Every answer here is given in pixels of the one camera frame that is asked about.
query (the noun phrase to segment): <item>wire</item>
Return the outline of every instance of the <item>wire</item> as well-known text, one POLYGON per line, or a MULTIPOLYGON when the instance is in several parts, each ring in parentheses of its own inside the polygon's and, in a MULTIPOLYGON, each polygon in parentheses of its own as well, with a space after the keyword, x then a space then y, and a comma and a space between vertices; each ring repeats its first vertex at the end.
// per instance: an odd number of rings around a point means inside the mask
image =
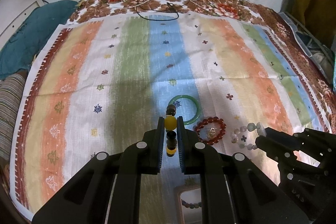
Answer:
MULTIPOLYGON (((138 11, 138 9, 137 9, 137 7, 140 7, 140 8, 142 8, 143 10, 149 10, 149 9, 145 9, 145 8, 141 7, 141 5, 143 5, 144 3, 148 2, 148 1, 149 1, 149 0, 147 0, 147 1, 145 1, 145 2, 143 2, 143 3, 141 3, 141 4, 139 4, 140 0, 137 0, 137 5, 134 6, 134 8, 135 8, 136 13, 139 15, 139 17, 141 17, 141 18, 143 18, 143 19, 145 19, 145 20, 150 20, 150 21, 172 21, 172 20, 176 20, 176 19, 178 19, 179 16, 180 16, 179 13, 176 11, 176 8, 180 8, 180 7, 182 7, 182 6, 185 6, 185 5, 187 5, 187 4, 190 2, 190 0, 188 0, 187 3, 185 3, 185 4, 183 4, 183 5, 180 5, 180 6, 177 6, 177 7, 175 7, 172 3, 168 3, 168 2, 167 2, 168 8, 167 8, 166 10, 164 10, 164 11, 170 10, 170 11, 176 13, 176 14, 177 14, 177 17, 176 17, 176 18, 171 18, 171 19, 150 19, 150 18, 146 18, 146 17, 143 17, 142 15, 140 15, 140 13, 139 13, 139 11, 138 11)), ((152 10, 152 9, 151 9, 151 11, 155 11, 155 12, 164 12, 164 11, 158 11, 158 10, 152 10)))

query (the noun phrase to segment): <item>teal cloth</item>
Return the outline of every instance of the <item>teal cloth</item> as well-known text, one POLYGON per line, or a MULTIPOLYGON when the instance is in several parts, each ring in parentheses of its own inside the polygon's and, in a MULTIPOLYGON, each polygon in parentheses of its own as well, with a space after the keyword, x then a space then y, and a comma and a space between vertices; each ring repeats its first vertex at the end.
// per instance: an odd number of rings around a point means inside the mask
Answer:
POLYGON ((76 1, 60 0, 36 8, 0 51, 0 80, 20 69, 29 70, 59 24, 76 10, 76 1))

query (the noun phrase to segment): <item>bead bracelet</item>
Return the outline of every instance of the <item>bead bracelet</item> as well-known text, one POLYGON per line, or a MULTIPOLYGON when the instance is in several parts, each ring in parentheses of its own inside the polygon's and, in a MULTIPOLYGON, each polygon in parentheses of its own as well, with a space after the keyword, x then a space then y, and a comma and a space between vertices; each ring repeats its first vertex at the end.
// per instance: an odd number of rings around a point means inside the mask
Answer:
POLYGON ((214 143, 218 143, 219 140, 221 140, 223 138, 223 136, 225 135, 225 128, 226 128, 226 124, 224 124, 224 120, 223 119, 219 119, 217 116, 214 117, 209 117, 207 119, 204 119, 201 122, 197 123, 197 126, 194 128, 194 131, 196 131, 197 135, 198 135, 198 139, 200 142, 204 142, 207 143, 209 145, 213 145, 214 143), (216 137, 214 137, 213 139, 206 141, 203 140, 200 137, 200 131, 202 128, 204 128, 204 126, 206 126, 209 123, 218 123, 220 126, 220 131, 218 133, 218 135, 216 137))

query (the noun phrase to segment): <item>green jade bangle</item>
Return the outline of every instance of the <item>green jade bangle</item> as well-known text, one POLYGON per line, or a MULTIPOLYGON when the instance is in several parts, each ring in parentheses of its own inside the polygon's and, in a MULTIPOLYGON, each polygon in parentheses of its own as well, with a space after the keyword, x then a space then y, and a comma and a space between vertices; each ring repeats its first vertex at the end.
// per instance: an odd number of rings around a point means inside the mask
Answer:
POLYGON ((173 99, 171 99, 169 101, 168 105, 174 104, 174 102, 177 99, 181 99, 181 98, 186 98, 186 99, 191 100, 195 104, 195 106, 196 106, 196 114, 189 121, 185 121, 184 122, 184 125, 186 126, 186 125, 192 124, 192 123, 194 123, 194 122, 197 121, 198 117, 201 115, 201 109, 200 109, 200 105, 199 105, 198 101, 194 97, 191 97, 189 95, 177 95, 177 96, 175 96, 173 99))

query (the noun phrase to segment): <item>green stripe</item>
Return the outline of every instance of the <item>green stripe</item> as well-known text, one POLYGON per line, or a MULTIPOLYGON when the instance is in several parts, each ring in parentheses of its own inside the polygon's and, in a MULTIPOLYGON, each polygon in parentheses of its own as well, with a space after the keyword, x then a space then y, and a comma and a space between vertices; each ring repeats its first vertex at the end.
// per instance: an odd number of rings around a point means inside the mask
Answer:
MULTIPOLYGON (((113 68, 111 96, 116 99, 113 128, 115 152, 142 140, 152 124, 149 72, 149 21, 129 18, 120 37, 113 68)), ((159 176, 143 175, 139 223, 166 223, 159 176)))
POLYGON ((279 79, 283 87, 285 88, 293 106, 295 107, 296 113, 302 125, 306 125, 311 121, 306 105, 304 104, 299 92, 297 91, 295 84, 293 83, 291 76, 288 71, 282 66, 280 60, 273 53, 271 48, 266 44, 264 39, 260 36, 259 32, 251 28, 250 25, 243 24, 246 34, 255 40, 255 44, 259 47, 264 58, 269 62, 273 63, 272 69, 278 73, 279 79))

